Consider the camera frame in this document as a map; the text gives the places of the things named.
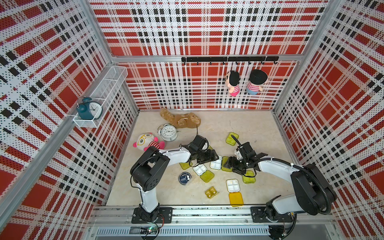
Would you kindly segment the green pillbox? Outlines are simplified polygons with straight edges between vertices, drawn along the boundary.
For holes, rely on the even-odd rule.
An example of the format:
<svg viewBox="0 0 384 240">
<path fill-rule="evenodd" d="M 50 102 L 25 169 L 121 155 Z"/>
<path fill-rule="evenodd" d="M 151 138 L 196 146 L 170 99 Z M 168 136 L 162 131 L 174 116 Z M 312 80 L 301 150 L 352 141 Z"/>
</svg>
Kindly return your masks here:
<svg viewBox="0 0 384 240">
<path fill-rule="evenodd" d="M 182 170 L 187 170 L 191 166 L 190 163 L 180 163 L 180 167 L 182 168 Z"/>
<path fill-rule="evenodd" d="M 238 134 L 230 132 L 228 137 L 226 138 L 226 143 L 231 145 L 231 146 L 237 145 L 237 142 L 236 142 L 236 140 L 233 137 L 235 137 L 237 140 L 239 139 L 239 135 Z"/>
<path fill-rule="evenodd" d="M 209 183 L 215 177 L 215 174 L 208 170 L 205 165 L 197 165 L 193 167 L 193 170 L 205 183 Z"/>
<path fill-rule="evenodd" d="M 256 182 L 256 174 L 251 170 L 247 170 L 242 176 L 242 181 L 244 184 L 254 184 Z"/>
<path fill-rule="evenodd" d="M 229 157 L 227 156 L 219 156 L 219 159 L 213 162 L 210 162 L 210 168 L 213 170 L 222 170 L 225 172 L 232 172 L 232 168 L 226 168 L 225 164 L 227 163 Z"/>
</svg>

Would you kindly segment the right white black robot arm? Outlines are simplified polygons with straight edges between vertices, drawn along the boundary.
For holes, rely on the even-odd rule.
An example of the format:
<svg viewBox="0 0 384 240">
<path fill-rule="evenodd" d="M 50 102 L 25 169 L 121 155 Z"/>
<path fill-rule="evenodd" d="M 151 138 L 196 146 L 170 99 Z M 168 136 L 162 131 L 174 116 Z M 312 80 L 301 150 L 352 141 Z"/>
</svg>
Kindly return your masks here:
<svg viewBox="0 0 384 240">
<path fill-rule="evenodd" d="M 315 165 L 301 166 L 265 153 L 257 154 L 249 142 L 239 144 L 235 156 L 228 158 L 224 166 L 242 176 L 249 169 L 271 174 L 293 186 L 294 194 L 277 196 L 266 203 L 262 216 L 270 222 L 277 222 L 290 213 L 329 215 L 332 203 L 337 199 L 336 192 Z"/>
</svg>

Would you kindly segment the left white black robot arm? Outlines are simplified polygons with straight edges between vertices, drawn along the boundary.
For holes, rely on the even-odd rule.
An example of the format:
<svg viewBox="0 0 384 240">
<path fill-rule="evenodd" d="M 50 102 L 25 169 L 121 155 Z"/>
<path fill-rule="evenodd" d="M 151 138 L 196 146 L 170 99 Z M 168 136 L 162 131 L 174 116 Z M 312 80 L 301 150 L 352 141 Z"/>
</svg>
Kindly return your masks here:
<svg viewBox="0 0 384 240">
<path fill-rule="evenodd" d="M 136 184 L 134 188 L 140 190 L 141 196 L 141 203 L 135 209 L 136 219 L 133 223 L 137 223 L 138 220 L 154 223 L 162 216 L 156 186 L 168 166 L 179 163 L 191 166 L 192 161 L 202 165 L 218 159 L 216 151 L 209 148 L 209 141 L 200 135 L 196 135 L 189 144 L 180 145 L 176 149 L 159 150 L 151 146 L 145 150 L 130 170 L 131 182 Z"/>
</svg>

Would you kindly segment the brown plush bear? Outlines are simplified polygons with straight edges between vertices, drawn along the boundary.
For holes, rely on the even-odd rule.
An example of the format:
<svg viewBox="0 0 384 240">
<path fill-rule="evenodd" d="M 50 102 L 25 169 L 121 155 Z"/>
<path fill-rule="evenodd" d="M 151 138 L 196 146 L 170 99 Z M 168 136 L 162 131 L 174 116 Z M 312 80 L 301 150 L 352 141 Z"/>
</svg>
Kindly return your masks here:
<svg viewBox="0 0 384 240">
<path fill-rule="evenodd" d="M 194 113 L 188 113 L 183 115 L 174 115 L 168 109 L 161 109 L 161 117 L 169 124 L 173 125 L 177 129 L 181 128 L 198 128 L 201 124 L 201 119 Z"/>
</svg>

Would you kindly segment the yellow pillbox open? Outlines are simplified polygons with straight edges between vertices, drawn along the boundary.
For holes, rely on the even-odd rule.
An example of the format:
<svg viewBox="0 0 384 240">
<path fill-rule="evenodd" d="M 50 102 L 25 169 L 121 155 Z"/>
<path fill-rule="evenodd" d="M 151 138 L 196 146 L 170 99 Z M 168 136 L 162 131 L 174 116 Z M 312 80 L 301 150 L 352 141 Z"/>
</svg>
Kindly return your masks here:
<svg viewBox="0 0 384 240">
<path fill-rule="evenodd" d="M 230 205 L 232 207 L 241 207 L 244 200 L 240 192 L 240 184 L 237 179 L 226 180 L 227 190 L 229 192 Z"/>
</svg>

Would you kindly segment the silver alarm clock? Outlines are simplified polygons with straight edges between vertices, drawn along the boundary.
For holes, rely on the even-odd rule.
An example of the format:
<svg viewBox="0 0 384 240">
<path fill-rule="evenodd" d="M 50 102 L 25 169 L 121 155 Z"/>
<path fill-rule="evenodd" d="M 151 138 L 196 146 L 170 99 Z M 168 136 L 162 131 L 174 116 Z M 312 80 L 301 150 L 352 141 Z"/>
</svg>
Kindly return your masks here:
<svg viewBox="0 0 384 240">
<path fill-rule="evenodd" d="M 173 142 L 178 138 L 179 131 L 170 124 L 164 124 L 158 127 L 158 134 L 165 142 Z"/>
</svg>

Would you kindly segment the round dark blue tin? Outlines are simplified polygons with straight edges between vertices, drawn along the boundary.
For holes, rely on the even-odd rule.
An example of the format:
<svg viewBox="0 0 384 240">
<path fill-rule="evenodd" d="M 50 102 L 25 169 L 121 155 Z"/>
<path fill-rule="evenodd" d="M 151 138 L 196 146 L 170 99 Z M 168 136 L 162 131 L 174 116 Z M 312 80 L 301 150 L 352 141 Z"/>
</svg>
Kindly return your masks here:
<svg viewBox="0 0 384 240">
<path fill-rule="evenodd" d="M 185 186 L 192 180 L 192 176 L 188 172 L 183 172 L 179 175 L 178 179 L 179 179 L 179 183 Z"/>
</svg>

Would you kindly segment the pink white plush toy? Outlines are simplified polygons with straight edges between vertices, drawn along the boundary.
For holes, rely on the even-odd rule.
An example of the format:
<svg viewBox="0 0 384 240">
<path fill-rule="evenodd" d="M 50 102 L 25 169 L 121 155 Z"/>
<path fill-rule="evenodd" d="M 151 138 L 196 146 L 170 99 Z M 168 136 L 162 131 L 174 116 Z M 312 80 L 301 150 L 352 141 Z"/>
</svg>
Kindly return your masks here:
<svg viewBox="0 0 384 240">
<path fill-rule="evenodd" d="M 141 151 L 146 151 L 149 147 L 155 147 L 159 150 L 165 148 L 165 142 L 159 141 L 152 133 L 144 133 L 140 135 L 136 142 L 133 143 L 133 147 Z"/>
</svg>

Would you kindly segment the doll with pink striped shirt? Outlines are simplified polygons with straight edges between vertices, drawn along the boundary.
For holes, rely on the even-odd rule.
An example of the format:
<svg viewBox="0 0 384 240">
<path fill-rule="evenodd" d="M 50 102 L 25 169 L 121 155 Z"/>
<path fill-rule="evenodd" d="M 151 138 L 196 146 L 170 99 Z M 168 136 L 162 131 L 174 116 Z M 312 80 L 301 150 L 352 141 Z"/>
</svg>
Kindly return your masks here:
<svg viewBox="0 0 384 240">
<path fill-rule="evenodd" d="M 236 97 L 240 92 L 239 87 L 240 74 L 236 71 L 229 71 L 226 75 L 225 85 L 232 97 Z"/>
</svg>

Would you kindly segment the doll with black hat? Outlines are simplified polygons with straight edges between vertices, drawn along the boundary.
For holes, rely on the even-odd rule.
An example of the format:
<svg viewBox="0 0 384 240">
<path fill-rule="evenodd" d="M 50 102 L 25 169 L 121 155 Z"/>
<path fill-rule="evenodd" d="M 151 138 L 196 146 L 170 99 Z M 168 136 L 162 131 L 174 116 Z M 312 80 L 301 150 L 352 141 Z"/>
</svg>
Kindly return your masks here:
<svg viewBox="0 0 384 240">
<path fill-rule="evenodd" d="M 262 92 L 264 89 L 262 85 L 267 81 L 268 75 L 262 70 L 252 70 L 249 82 L 247 84 L 246 92 L 250 95 L 257 95 L 259 92 Z"/>
</svg>

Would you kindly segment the green circuit board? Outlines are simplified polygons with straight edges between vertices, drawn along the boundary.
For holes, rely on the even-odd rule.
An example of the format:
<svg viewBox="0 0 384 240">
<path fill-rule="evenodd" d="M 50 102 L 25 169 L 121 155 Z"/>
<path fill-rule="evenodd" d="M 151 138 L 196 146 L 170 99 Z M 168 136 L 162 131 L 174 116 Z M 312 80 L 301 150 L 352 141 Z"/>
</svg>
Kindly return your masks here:
<svg viewBox="0 0 384 240">
<path fill-rule="evenodd" d="M 158 228 L 154 226 L 144 226 L 144 227 L 131 227 L 129 234 L 130 235 L 156 235 Z"/>
</svg>

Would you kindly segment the teal alarm clock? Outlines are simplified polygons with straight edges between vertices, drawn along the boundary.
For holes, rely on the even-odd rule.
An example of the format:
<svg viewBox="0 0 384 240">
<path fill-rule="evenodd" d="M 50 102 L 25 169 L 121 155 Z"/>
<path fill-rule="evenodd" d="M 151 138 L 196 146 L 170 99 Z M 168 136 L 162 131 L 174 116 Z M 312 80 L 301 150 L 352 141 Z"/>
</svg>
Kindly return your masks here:
<svg viewBox="0 0 384 240">
<path fill-rule="evenodd" d="M 102 105 L 90 97 L 82 97 L 81 102 L 77 104 L 76 110 L 82 120 L 98 120 L 102 116 Z"/>
</svg>

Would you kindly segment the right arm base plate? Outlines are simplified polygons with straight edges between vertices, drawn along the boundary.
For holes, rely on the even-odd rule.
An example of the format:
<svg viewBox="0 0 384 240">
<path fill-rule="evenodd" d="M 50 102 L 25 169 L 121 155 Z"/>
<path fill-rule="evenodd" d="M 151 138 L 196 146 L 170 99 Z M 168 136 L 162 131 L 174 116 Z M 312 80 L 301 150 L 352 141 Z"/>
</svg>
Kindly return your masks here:
<svg viewBox="0 0 384 240">
<path fill-rule="evenodd" d="M 272 207 L 251 207 L 251 217 L 254 223 L 292 223 L 290 213 L 279 214 Z"/>
</svg>

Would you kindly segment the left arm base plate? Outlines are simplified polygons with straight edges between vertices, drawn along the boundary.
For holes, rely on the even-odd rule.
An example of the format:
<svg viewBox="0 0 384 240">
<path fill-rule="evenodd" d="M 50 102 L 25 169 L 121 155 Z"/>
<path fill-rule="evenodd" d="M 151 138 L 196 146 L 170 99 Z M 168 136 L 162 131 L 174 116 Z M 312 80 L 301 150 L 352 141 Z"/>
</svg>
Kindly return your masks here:
<svg viewBox="0 0 384 240">
<path fill-rule="evenodd" d="M 132 224 L 156 223 L 170 224 L 172 222 L 173 208 L 156 207 L 151 213 L 146 212 L 141 206 L 134 209 Z"/>
</svg>

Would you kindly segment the black hook rail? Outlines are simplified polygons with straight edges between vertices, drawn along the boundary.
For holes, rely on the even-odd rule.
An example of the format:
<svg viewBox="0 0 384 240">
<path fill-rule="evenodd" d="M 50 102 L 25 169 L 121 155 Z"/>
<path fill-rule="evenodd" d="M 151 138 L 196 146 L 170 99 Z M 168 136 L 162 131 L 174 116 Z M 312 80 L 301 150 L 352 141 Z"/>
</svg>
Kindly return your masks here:
<svg viewBox="0 0 384 240">
<path fill-rule="evenodd" d="M 182 63 L 227 63 L 227 62 L 277 62 L 279 56 L 256 57 L 181 57 Z"/>
</svg>

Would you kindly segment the aluminium rail front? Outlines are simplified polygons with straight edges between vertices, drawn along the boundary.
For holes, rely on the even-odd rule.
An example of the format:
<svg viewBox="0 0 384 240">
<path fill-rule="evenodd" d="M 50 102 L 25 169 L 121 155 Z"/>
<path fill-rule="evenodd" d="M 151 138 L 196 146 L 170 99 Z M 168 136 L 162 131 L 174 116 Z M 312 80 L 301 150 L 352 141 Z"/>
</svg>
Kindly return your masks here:
<svg viewBox="0 0 384 240">
<path fill-rule="evenodd" d="M 170 226 L 181 225 L 272 225 L 273 223 L 254 223 L 251 207 L 263 205 L 194 205 L 172 206 L 173 215 Z M 128 226 L 131 224 L 135 206 L 96 207 L 89 218 L 90 226 Z"/>
</svg>

